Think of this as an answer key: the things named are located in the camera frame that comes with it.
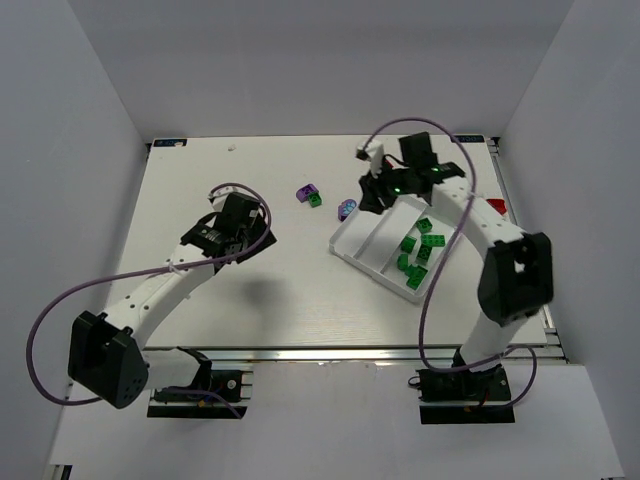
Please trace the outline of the green 2x4 lego plate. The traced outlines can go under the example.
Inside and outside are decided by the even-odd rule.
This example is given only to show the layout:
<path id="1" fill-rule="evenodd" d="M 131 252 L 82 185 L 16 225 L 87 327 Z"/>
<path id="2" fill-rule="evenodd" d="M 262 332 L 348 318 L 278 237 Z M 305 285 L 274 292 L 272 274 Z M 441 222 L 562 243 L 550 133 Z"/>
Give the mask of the green 2x4 lego plate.
<path id="1" fill-rule="evenodd" d="M 430 248 L 443 248 L 446 246 L 446 238 L 441 234 L 422 234 L 421 244 Z"/>

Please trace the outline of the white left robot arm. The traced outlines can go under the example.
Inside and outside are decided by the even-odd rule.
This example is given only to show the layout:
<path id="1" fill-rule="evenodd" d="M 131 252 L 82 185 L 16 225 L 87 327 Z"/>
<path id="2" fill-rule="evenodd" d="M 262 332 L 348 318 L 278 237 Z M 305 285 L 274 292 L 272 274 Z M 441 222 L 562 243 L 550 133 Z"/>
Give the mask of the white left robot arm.
<path id="1" fill-rule="evenodd" d="M 198 350 L 147 351 L 161 323 L 224 266 L 241 263 L 276 242 L 269 208 L 259 196 L 226 195 L 222 207 L 197 221 L 165 265 L 99 314 L 81 313 L 71 329 L 68 374 L 117 409 L 145 390 L 207 395 L 212 362 Z"/>

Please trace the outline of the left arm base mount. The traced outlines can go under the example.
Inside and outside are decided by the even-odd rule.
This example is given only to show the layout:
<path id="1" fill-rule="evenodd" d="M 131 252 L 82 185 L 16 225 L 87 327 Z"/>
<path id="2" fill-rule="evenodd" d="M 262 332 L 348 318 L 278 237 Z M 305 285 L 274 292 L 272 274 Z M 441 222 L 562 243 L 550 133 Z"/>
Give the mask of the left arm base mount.
<path id="1" fill-rule="evenodd" d="M 253 372 L 220 366 L 193 349 L 150 351 L 147 416 L 157 419 L 240 420 L 252 395 Z"/>

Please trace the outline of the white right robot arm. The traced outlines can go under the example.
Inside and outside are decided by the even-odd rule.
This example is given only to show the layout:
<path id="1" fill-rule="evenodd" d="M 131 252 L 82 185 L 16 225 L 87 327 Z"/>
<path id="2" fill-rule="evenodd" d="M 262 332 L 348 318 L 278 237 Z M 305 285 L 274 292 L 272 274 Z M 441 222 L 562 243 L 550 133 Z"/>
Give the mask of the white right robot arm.
<path id="1" fill-rule="evenodd" d="M 464 236 L 476 249 L 483 260 L 477 287 L 481 313 L 451 369 L 488 371 L 499 364 L 527 319 L 553 298 L 551 241 L 505 220 L 477 195 L 474 168 L 439 162 L 428 133 L 405 136 L 399 143 L 397 168 L 386 160 L 380 142 L 369 139 L 357 147 L 357 158 L 369 164 L 359 180 L 359 207 L 382 214 L 400 196 L 414 195 L 454 226 L 454 238 Z"/>

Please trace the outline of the green lego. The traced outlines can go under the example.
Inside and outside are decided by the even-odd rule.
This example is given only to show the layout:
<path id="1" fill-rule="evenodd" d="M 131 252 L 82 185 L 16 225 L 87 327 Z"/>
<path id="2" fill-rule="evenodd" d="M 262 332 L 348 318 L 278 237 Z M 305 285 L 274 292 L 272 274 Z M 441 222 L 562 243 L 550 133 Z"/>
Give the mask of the green lego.
<path id="1" fill-rule="evenodd" d="M 417 243 L 417 239 L 415 237 L 407 235 L 403 238 L 402 242 L 400 243 L 400 249 L 402 252 L 410 254 L 413 252 L 416 243 Z"/>
<path id="2" fill-rule="evenodd" d="M 404 273 L 409 278 L 412 278 L 412 277 L 424 278 L 427 275 L 428 270 L 422 267 L 421 265 L 411 264 L 405 269 Z"/>
<path id="3" fill-rule="evenodd" d="M 397 257 L 396 266 L 400 271 L 406 271 L 409 267 L 409 255 L 402 253 Z"/>
<path id="4" fill-rule="evenodd" d="M 307 201 L 308 201 L 309 205 L 310 205 L 312 208 L 317 208 L 317 207 L 321 206 L 321 205 L 322 205 L 322 203 L 323 203 L 323 200 L 322 200 L 322 198 L 321 198 L 320 194 L 319 194 L 319 193 L 317 193 L 317 192 L 315 192 L 315 193 L 311 193 L 311 194 L 308 196 Z"/>

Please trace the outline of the green 2x2 lego brick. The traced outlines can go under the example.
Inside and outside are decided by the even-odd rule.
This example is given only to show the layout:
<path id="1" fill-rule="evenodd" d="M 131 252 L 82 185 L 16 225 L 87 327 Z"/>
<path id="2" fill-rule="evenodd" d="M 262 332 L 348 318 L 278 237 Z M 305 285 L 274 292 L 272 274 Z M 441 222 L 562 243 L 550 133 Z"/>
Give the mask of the green 2x2 lego brick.
<path id="1" fill-rule="evenodd" d="M 431 253 L 432 253 L 432 248 L 430 246 L 421 244 L 415 257 L 416 262 L 419 264 L 425 265 L 429 261 L 431 257 Z"/>

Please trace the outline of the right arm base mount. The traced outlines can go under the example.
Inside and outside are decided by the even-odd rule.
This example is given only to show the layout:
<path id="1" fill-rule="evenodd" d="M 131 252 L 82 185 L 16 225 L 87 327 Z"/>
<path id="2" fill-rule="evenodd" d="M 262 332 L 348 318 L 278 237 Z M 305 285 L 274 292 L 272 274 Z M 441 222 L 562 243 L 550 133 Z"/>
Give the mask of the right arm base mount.
<path id="1" fill-rule="evenodd" d="M 417 370 L 407 381 L 419 392 L 422 425 L 512 424 L 515 414 L 504 367 L 479 372 Z"/>

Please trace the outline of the small green lego brick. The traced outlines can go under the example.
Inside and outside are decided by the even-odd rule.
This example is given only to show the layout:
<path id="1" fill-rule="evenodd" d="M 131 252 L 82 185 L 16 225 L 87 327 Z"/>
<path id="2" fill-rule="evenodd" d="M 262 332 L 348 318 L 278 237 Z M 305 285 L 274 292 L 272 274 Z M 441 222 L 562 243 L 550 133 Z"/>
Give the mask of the small green lego brick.
<path id="1" fill-rule="evenodd" d="M 423 281 L 422 277 L 412 276 L 408 278 L 406 282 L 406 286 L 412 290 L 417 290 L 420 287 L 422 281 Z"/>

